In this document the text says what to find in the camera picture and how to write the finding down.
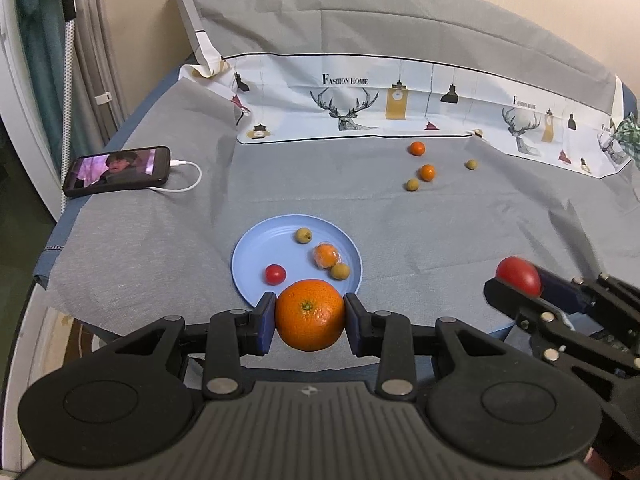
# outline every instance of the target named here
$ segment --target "black phone case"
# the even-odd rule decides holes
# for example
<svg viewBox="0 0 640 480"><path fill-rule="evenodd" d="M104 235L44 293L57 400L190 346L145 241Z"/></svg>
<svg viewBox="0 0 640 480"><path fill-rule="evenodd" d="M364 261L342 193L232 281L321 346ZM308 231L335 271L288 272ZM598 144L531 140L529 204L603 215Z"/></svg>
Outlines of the black phone case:
<svg viewBox="0 0 640 480"><path fill-rule="evenodd" d="M169 178L169 167L171 162L171 151L167 146L148 146L146 148L127 148L126 150L114 150L112 152L102 152L95 153L91 156L97 155L109 155L111 153L117 153L122 151L141 151L141 150L157 150L156 152L156 160L154 161L154 172L152 176L156 176L157 178L153 178L151 180L144 180L140 182L130 182L130 183L121 183L121 184L103 184L101 186L93 186L93 187L81 187L81 188L71 188L71 181L74 176L72 175L72 168L76 165L76 162L80 158L86 157L78 157L74 160L69 166L69 170L66 172L65 183L63 186L63 192L65 196L69 198L77 198L80 196L87 196L98 193L108 193L111 191L121 191L126 189L145 189L145 187L157 187L166 184L166 181ZM158 157L158 154L162 153L164 160Z"/></svg>

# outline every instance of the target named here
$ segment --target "white clip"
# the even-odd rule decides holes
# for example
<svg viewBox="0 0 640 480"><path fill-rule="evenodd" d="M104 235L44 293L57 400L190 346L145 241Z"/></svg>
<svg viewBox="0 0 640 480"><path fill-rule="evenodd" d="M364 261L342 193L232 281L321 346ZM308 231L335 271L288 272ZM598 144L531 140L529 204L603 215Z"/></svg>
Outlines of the white clip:
<svg viewBox="0 0 640 480"><path fill-rule="evenodd" d="M94 99L98 106L102 106L113 101L113 98L111 97L111 92L105 92L102 95L97 95Z"/></svg>

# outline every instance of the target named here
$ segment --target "smartphone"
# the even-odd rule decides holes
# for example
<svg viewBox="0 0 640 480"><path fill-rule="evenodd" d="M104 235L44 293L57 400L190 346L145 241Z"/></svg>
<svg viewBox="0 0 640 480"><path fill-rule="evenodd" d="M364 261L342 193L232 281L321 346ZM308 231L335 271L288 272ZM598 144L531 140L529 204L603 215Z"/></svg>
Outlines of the smartphone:
<svg viewBox="0 0 640 480"><path fill-rule="evenodd" d="M169 177L170 161L171 153L166 146L81 156L69 167L63 192L74 198L122 189L162 186Z"/></svg>

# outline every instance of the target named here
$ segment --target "plate rim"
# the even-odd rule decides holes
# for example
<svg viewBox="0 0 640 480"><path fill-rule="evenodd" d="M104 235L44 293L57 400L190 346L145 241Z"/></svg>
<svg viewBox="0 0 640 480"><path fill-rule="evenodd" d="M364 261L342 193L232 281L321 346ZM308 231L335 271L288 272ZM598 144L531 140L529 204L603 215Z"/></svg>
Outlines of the plate rim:
<svg viewBox="0 0 640 480"><path fill-rule="evenodd" d="M325 224L329 224L331 227L334 227L335 229L338 229L338 231L340 231L344 236L346 236L347 240L350 241L350 243L353 246L353 248L356 249L356 254L358 255L358 262L360 264L360 279L358 280L358 284L356 285L356 290L354 291L354 294L357 294L358 291L360 290L360 285L362 285L362 275L364 273L364 268L362 266L362 255L360 254L360 250L359 250L358 246L356 245L356 243L353 241L353 239L351 239L351 237L346 232L344 232L342 229L340 229L336 224L334 224L333 222L329 222L328 220L325 220L324 218L320 218L319 216L313 216L313 215L308 215L308 214L304 214L304 213L287 213L287 214L284 214L284 215L271 216L269 218L265 218L264 220L260 220L257 224L254 224L253 226L249 227L244 232L244 234L239 238L239 240L236 242L236 244L234 246L234 250L231 253L231 265L230 265L231 279L234 282L234 286L236 288L236 291L238 292L238 294L240 294L240 296L242 297L244 302L247 303L252 308L255 308L255 305L252 305L251 302L249 302L249 300L240 291L240 288L238 287L238 283L236 282L236 275L234 273L234 261L236 259L236 249L242 243L242 240L244 240L244 238L249 234L249 232L253 231L259 225L264 224L265 222L269 222L271 220L275 220L277 218L286 218L286 217L289 217L289 216L303 216L303 217L306 217L306 218L313 218L314 220L319 220L321 222L324 222Z"/></svg>

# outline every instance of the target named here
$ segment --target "red tomato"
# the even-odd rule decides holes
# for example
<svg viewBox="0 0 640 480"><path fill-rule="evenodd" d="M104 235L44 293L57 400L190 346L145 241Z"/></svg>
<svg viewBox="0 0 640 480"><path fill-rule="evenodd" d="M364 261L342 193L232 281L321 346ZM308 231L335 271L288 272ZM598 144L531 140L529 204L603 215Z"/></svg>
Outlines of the red tomato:
<svg viewBox="0 0 640 480"><path fill-rule="evenodd" d="M281 284L287 277L287 271L284 270L284 267L281 267L276 264L271 264L269 267L264 269L264 281L269 285L279 285Z"/></svg>
<svg viewBox="0 0 640 480"><path fill-rule="evenodd" d="M495 269L495 277L530 296L542 294L538 270L533 264L517 256L509 256L501 261Z"/></svg>

